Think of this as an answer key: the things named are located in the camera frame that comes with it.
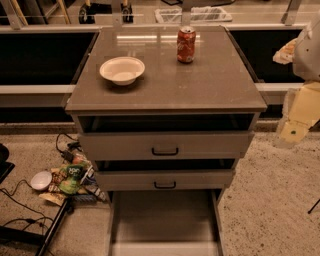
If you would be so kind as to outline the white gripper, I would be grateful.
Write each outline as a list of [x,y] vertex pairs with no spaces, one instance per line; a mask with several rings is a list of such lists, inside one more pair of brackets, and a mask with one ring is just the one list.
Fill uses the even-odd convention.
[[274,145],[289,149],[300,143],[320,119],[320,83],[305,82],[299,89],[289,89],[283,118],[278,124]]

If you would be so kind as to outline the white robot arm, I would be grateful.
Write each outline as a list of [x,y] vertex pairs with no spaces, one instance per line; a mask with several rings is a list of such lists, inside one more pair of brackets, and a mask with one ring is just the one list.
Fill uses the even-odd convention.
[[292,63],[293,73],[304,80],[301,88],[288,90],[277,127],[275,145],[291,148],[320,120],[320,12],[274,54],[273,61]]

